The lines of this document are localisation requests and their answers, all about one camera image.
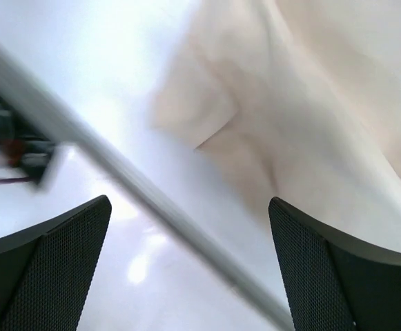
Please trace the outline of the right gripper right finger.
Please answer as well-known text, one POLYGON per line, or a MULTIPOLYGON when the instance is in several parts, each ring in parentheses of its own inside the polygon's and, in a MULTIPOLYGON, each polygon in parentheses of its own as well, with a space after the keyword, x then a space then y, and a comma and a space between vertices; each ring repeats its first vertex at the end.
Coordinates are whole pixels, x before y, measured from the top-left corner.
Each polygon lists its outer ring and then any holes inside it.
POLYGON ((295 330, 401 331, 401 253, 278 197, 268 213, 295 330))

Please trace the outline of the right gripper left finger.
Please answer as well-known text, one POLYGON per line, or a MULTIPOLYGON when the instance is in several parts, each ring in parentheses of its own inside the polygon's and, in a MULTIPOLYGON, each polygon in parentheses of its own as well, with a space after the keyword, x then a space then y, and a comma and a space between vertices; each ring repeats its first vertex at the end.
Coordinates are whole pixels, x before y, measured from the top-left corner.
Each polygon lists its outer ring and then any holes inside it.
POLYGON ((0 330, 76 330, 112 206, 101 195, 0 238, 0 330))

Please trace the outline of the beige trousers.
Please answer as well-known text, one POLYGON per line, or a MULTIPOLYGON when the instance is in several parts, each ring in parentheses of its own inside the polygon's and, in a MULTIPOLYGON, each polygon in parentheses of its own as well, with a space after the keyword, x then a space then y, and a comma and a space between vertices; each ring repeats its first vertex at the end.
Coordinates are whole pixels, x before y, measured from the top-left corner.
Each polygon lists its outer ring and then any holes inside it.
POLYGON ((203 1, 153 124, 356 235, 401 235, 401 1, 203 1))

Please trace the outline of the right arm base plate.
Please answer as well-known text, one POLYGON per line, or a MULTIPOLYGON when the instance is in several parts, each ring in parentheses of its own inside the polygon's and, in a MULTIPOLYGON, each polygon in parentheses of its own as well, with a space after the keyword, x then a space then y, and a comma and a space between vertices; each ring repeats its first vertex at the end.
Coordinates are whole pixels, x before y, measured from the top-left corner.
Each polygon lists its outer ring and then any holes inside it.
POLYGON ((31 183, 41 186, 56 154, 58 143, 36 129, 0 96, 0 155, 2 165, 22 173, 0 178, 0 184, 31 183))

